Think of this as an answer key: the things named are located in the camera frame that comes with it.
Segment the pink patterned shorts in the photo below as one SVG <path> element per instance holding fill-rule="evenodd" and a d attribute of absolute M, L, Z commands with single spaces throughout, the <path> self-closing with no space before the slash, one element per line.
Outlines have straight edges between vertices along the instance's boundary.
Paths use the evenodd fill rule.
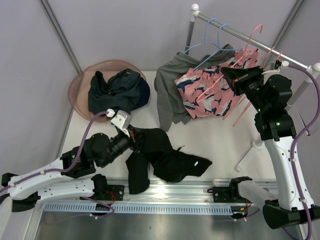
<path fill-rule="evenodd" d="M 174 81 L 182 98 L 182 105 L 193 120 L 210 116 L 226 117 L 229 111 L 235 108 L 241 97 L 232 92 L 221 68 L 230 68 L 242 54 L 243 51 L 238 51 L 234 56 L 216 66 L 196 70 L 190 68 L 187 73 Z M 259 50 L 249 48 L 246 50 L 246 55 L 234 68 L 252 68 L 259 60 Z M 221 76 L 222 79 L 209 92 L 200 97 L 204 99 L 199 101 L 199 96 Z"/>

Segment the navy blue shorts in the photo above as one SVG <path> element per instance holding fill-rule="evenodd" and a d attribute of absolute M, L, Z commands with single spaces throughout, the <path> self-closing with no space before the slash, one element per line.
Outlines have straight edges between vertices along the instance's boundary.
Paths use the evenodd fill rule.
<path fill-rule="evenodd" d="M 150 95 L 150 86 L 137 71 L 124 69 L 108 81 L 102 72 L 96 71 L 90 81 L 88 109 L 93 114 L 108 109 L 130 113 L 145 106 Z"/>

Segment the pink wire hanger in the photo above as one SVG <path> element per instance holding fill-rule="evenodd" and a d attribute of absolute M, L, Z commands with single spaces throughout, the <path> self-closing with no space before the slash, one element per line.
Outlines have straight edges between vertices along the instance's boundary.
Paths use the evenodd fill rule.
<path fill-rule="evenodd" d="M 245 48 L 244 48 L 244 50 L 242 51 L 242 55 L 241 55 L 240 58 L 231 66 L 231 68 L 234 68 L 234 67 L 238 64 L 238 62 L 240 62 L 240 61 L 242 60 L 242 58 L 246 55 L 247 48 L 248 48 L 248 46 L 250 45 L 251 40 L 252 40 L 255 32 L 259 29 L 259 33 L 261 34 L 262 31 L 263 31 L 263 27 L 264 27 L 263 24 L 258 24 L 258 25 L 255 27 L 255 29 L 251 32 L 250 37 L 249 37 L 249 39 L 248 39 L 248 41 L 247 41 L 247 43 L 246 43 L 246 45 L 245 45 Z M 201 97 L 202 97 L 203 95 L 205 95 L 205 93 L 208 93 L 208 92 L 218 83 L 218 81 L 220 81 L 222 78 L 223 78 L 223 76 L 221 76 L 212 86 L 210 86 L 209 88 L 207 88 L 207 89 L 199 96 L 199 99 L 198 99 L 198 100 L 201 102 L 201 101 L 205 98 L 205 97 L 203 97 L 203 98 L 201 98 Z"/>
<path fill-rule="evenodd" d="M 269 55 L 271 54 L 272 50 L 274 50 L 276 47 L 273 46 L 271 48 L 271 50 L 266 54 L 266 56 L 264 57 L 263 61 L 262 61 L 262 64 L 261 66 L 263 67 L 263 70 L 266 71 L 268 70 L 270 67 L 267 66 L 266 62 L 267 62 L 267 58 L 269 57 Z M 241 114 L 238 116 L 238 118 L 235 120 L 235 122 L 233 123 L 233 127 L 235 127 L 237 125 L 237 123 L 240 121 L 240 119 L 244 116 L 244 114 L 246 113 L 246 111 L 249 109 L 249 107 L 251 106 L 252 104 L 249 102 L 246 107 L 244 108 L 244 110 L 241 112 Z"/>
<path fill-rule="evenodd" d="M 292 95 L 292 82 L 273 73 L 267 76 L 260 66 L 250 68 L 222 67 L 228 86 L 236 96 L 245 95 L 256 110 L 255 127 L 259 133 L 278 129 L 287 120 L 285 110 Z"/>

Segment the black shorts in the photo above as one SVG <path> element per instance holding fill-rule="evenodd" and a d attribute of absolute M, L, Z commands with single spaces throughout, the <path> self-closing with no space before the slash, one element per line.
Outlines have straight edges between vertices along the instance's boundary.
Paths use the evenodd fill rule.
<path fill-rule="evenodd" d="M 125 161 L 131 195 L 149 188 L 149 165 L 156 177 L 168 183 L 181 182 L 187 176 L 200 177 L 212 165 L 206 158 L 174 149 L 167 133 L 160 128 L 140 130 L 143 134 L 140 152 L 133 152 Z"/>

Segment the grey shorts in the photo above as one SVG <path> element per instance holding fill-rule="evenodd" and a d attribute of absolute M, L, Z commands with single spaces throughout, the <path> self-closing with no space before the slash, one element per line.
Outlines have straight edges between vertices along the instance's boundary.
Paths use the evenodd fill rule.
<path fill-rule="evenodd" d="M 196 60 L 184 53 L 178 53 L 173 60 L 159 67 L 154 79 L 157 92 L 157 112 L 160 128 L 168 132 L 172 123 L 187 124 L 193 120 L 183 107 L 182 97 L 175 84 L 175 80 L 182 77 L 189 69 L 204 69 L 219 65 L 234 56 L 235 51 L 230 44 L 225 45 L 215 55 L 206 55 Z"/>

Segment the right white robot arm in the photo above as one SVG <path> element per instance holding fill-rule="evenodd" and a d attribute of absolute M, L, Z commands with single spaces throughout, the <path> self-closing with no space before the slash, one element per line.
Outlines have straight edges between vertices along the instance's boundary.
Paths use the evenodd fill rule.
<path fill-rule="evenodd" d="M 300 225 L 320 218 L 320 208 L 315 205 L 304 182 L 297 151 L 297 141 L 302 136 L 296 132 L 294 121 L 286 110 L 293 95 L 292 81 L 261 67 L 223 67 L 230 89 L 237 96 L 244 94 L 257 113 L 254 124 L 270 155 L 278 194 L 273 195 L 257 185 L 250 177 L 233 178 L 228 196 L 234 202 L 249 200 L 262 210 L 271 229 Z"/>

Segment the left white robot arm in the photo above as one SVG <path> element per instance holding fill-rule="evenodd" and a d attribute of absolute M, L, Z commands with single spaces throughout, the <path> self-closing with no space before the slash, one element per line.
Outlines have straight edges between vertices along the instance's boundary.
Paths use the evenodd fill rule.
<path fill-rule="evenodd" d="M 48 165 L 24 175 L 5 173 L 0 201 L 9 201 L 12 212 L 33 209 L 37 203 L 79 197 L 81 200 L 114 201 L 116 192 L 97 168 L 111 164 L 126 150 L 139 152 L 145 141 L 141 128 L 128 127 L 115 137 L 96 133 Z"/>

